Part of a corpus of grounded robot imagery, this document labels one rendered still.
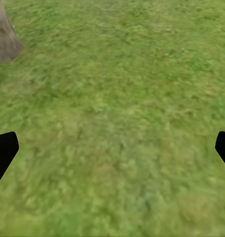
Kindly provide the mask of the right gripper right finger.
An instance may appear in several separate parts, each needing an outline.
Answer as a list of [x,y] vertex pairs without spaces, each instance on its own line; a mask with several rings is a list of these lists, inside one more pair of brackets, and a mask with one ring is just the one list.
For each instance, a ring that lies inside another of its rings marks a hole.
[[224,131],[219,132],[217,136],[215,148],[225,162],[225,132]]

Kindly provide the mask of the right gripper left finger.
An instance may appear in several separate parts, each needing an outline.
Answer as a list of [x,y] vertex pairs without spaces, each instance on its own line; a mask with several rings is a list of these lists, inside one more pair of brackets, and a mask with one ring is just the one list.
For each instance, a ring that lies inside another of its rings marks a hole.
[[0,135],[0,180],[19,150],[14,131]]

